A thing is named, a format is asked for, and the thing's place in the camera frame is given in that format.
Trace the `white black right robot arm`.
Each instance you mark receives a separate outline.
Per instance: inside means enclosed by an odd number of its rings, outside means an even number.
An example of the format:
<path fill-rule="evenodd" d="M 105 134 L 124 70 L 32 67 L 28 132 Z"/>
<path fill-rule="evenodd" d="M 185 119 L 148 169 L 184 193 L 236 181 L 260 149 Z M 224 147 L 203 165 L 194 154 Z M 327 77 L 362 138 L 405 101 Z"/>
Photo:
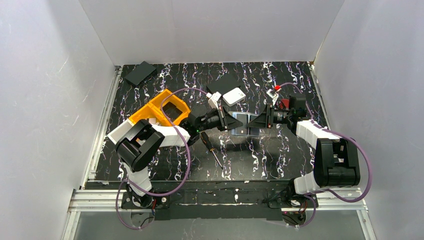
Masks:
<path fill-rule="evenodd" d="M 285 124 L 293 134 L 313 147 L 313 170 L 292 179 L 287 194 L 305 195 L 330 187 L 358 185 L 361 174 L 356 146 L 309 119 L 308 110 L 306 97 L 294 93 L 276 105 L 267 105 L 261 114 L 247 123 L 249 128 L 260 129 Z"/>

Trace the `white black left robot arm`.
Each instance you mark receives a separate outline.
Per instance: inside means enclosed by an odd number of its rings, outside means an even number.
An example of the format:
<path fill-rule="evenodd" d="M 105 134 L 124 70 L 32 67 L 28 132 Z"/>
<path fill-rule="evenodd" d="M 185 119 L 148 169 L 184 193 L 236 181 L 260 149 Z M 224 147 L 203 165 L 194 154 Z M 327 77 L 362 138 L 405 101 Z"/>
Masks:
<path fill-rule="evenodd" d="M 151 191 L 148 165 L 160 148 L 188 149 L 201 140 L 210 152 L 214 152 L 206 130 L 216 128 L 226 131 L 242 126 L 243 122 L 231 116 L 223 107 L 199 116 L 189 113 L 178 125 L 156 125 L 147 119 L 138 120 L 115 143 L 115 151 L 127 170 L 127 191 L 138 197 L 156 196 Z"/>

